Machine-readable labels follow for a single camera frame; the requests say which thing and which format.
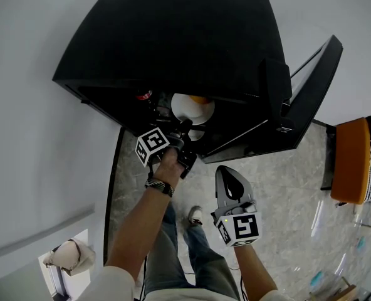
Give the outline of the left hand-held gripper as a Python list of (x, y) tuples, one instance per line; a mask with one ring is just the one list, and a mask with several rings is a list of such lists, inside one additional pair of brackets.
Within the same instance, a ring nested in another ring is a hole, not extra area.
[(172, 147), (177, 151), (178, 162), (184, 167), (180, 178), (186, 178), (197, 159), (197, 154), (191, 151), (192, 141), (188, 136), (192, 126), (192, 120), (186, 119), (167, 133), (156, 127), (138, 137), (135, 153), (142, 165), (149, 167), (150, 176), (153, 173), (152, 165), (161, 160), (166, 147)]

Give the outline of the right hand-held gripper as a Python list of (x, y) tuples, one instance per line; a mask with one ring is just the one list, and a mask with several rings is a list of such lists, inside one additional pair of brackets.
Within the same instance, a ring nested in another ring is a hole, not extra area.
[(224, 244), (244, 246), (259, 239), (261, 213), (256, 209), (249, 181), (234, 169), (221, 165), (216, 169), (215, 187), (218, 208), (211, 216)]

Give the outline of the black mini fridge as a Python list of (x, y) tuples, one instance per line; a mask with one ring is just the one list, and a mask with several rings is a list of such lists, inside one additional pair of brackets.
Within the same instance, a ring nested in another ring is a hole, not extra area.
[[(191, 142), (200, 158), (261, 108), (260, 65), (286, 67), (269, 0), (98, 0), (69, 42), (53, 81), (135, 136), (174, 130), (175, 93), (215, 102)], [(153, 91), (137, 100), (137, 90)]]

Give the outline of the beige shoulder bag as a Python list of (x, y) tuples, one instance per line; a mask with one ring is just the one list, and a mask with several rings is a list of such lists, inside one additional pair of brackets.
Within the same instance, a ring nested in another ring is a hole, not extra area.
[(82, 241), (70, 239), (49, 251), (43, 258), (46, 267), (57, 267), (68, 276), (90, 270), (95, 265), (96, 253)]

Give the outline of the person's left forearm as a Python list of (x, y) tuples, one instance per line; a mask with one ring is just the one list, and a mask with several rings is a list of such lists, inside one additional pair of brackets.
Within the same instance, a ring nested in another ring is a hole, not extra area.
[(147, 188), (118, 229), (106, 265), (121, 268), (134, 280), (154, 245), (171, 197)]

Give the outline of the person's right forearm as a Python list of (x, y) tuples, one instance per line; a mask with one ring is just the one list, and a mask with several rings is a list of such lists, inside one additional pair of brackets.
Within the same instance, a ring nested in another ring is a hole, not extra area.
[(251, 245), (236, 246), (234, 252), (249, 301), (260, 301), (277, 286)]

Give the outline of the person's left hand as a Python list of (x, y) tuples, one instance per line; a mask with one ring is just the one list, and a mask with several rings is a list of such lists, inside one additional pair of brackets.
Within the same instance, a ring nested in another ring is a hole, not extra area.
[(183, 172), (184, 167), (177, 160), (177, 151), (172, 147), (168, 147), (159, 167), (154, 172), (154, 178), (170, 184), (175, 188)]

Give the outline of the person's white shoe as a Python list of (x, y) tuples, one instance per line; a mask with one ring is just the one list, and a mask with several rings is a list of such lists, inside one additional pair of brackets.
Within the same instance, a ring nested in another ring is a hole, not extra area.
[(190, 225), (202, 226), (202, 208), (200, 206), (193, 206), (188, 214)]

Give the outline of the person's blue jeans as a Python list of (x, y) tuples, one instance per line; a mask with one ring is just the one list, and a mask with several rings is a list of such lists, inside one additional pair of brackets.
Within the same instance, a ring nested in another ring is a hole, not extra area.
[(189, 260), (196, 283), (190, 284), (178, 257), (176, 214), (169, 204), (160, 231), (147, 257), (145, 296), (156, 290), (173, 288), (203, 288), (240, 301), (236, 282), (223, 256), (209, 246), (202, 226), (192, 226), (189, 220), (184, 230)]

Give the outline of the wooden board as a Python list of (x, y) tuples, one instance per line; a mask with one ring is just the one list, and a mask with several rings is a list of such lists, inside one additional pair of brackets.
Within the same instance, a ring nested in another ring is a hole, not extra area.
[(310, 292), (307, 301), (354, 301), (357, 294), (358, 287), (341, 276)]

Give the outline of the person's cream shirt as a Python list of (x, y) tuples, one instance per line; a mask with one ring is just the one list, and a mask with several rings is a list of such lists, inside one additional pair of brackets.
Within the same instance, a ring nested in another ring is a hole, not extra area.
[[(135, 281), (126, 270), (107, 266), (76, 301), (134, 301)], [(144, 301), (237, 301), (203, 288), (173, 288), (150, 292)]]

